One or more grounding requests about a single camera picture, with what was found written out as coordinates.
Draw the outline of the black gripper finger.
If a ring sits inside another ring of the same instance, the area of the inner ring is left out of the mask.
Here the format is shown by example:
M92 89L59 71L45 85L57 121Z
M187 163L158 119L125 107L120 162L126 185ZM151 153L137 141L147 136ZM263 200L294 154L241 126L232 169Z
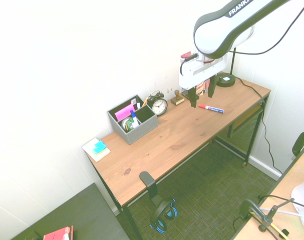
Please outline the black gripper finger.
M212 98L217 84L217 75L213 75L209 79L208 97Z
M193 108L196 108L196 103L197 103L196 86L188 90L188 97L190 100L190 105Z

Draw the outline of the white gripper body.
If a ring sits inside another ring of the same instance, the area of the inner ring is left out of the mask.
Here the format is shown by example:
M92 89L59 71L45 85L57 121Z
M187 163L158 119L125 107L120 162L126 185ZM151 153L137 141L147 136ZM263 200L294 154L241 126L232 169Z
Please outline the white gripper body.
M179 86L189 90L216 75L227 66L228 54L218 59L205 57L201 53L185 53L181 56Z

